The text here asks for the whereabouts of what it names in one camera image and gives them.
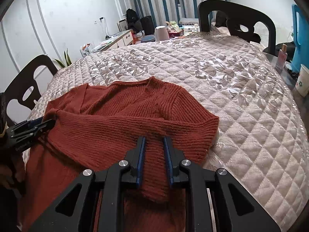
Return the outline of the pink quilted table cover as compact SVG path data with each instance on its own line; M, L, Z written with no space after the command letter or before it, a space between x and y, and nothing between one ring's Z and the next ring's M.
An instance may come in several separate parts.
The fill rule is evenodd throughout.
M216 33L94 53L61 69L29 118L81 84L110 85L154 76L184 87L219 121L207 168L223 166L290 231L308 201L308 129L291 90L264 53Z

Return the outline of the rust red knitted sweater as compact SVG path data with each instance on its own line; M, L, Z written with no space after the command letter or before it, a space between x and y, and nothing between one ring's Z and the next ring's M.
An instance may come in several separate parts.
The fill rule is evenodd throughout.
M55 126L30 149L26 194L18 207L23 231L85 169L101 171L146 139L143 182L125 200L125 231L183 231L184 193L166 178L162 140L202 163L219 118L184 88L154 77L110 86L83 84L48 103Z

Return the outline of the pink perfume bottle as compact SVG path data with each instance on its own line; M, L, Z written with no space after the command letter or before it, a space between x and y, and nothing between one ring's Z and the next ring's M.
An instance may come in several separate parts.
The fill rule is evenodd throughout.
M278 52L277 61L275 65L275 69L277 70L278 73L281 73L283 70L283 66L288 56L286 51L287 51L287 45L283 43L281 49Z

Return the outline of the white low cabinet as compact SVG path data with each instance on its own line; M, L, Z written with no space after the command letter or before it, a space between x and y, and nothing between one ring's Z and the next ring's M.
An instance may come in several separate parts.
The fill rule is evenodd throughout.
M123 32L119 32L112 36L111 38L103 41L100 45L96 46L91 50L91 52L100 52L106 51L109 49L117 49L120 47L129 46L134 43L134 38L132 34L132 30L126 30Z

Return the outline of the dark chair left side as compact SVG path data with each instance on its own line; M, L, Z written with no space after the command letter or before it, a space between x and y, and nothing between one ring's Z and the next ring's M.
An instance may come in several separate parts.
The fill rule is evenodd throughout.
M45 66L48 68L52 75L56 75L57 68L47 55L39 55L32 59L14 78L8 88L4 91L5 110L4 116L9 127L15 125L13 120L7 114L7 106L11 100L17 100L18 103L30 110L35 107L35 101L37 102L41 98L38 84L35 80L35 70Z

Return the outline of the blue round stool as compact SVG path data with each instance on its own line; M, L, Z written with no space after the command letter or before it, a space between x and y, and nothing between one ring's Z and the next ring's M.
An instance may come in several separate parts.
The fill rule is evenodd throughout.
M146 35L141 38L141 43L151 43L151 42L155 42L154 35Z

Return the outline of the dark chair far side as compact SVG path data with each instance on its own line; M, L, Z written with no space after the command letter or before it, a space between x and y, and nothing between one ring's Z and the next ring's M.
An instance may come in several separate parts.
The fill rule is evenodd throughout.
M266 14L244 5L222 1L204 0L197 8L199 28L201 32L210 32L209 14L213 11L222 12L226 17L226 26L232 36L247 42L252 41L255 24L263 23L268 28L268 53L275 55L276 29L273 21Z

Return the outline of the black backpack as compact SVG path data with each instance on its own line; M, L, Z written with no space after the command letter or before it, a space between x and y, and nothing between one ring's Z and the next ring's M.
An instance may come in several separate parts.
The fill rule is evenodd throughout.
M126 21L128 24L128 28L132 29L135 34L143 30L141 21L137 13L133 9L126 10Z

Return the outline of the dark chair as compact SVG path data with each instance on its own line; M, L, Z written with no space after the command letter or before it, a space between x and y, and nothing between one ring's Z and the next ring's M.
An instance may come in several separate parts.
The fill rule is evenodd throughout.
M7 106L11 100L17 100L18 103L30 110L35 107L35 101L37 102L41 98L38 84L35 80L35 70L45 66L48 68L52 75L56 75L57 68L47 55L39 55L32 59L14 78L8 88L4 91L5 110L4 116L9 127L15 125L13 120L7 114Z
M252 41L255 24L263 23L268 28L268 53L275 55L276 29L273 21L266 14L244 5L222 1L204 0L197 8L199 28L201 32L210 32L209 14L213 11L222 12L226 17L226 26L232 36L247 42Z

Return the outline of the black box speaker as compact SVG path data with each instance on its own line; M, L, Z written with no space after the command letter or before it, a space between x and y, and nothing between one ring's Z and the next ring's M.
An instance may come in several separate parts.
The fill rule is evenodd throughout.
M154 23L153 23L153 20L152 20L152 16L145 16L145 17L140 19L140 22L142 24L144 34L146 36L154 34L155 27L154 27Z

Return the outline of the white paper cup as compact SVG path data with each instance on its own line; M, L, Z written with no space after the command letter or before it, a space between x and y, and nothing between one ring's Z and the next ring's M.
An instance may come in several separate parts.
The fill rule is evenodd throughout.
M295 85L296 90L302 97L306 97L309 91L309 70L306 66L301 64L299 77Z

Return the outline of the blue thermos jug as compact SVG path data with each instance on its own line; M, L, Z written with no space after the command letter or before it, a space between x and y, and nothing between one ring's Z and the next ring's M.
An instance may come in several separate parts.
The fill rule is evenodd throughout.
M301 64L308 68L308 21L296 4L292 5L292 16L293 41L295 44L295 52L292 59L292 71L299 73Z

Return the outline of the pink cylindrical container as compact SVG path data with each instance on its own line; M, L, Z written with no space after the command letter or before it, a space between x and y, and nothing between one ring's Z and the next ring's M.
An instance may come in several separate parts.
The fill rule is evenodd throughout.
M169 40L168 28L166 26L158 26L155 28L154 36L156 41Z

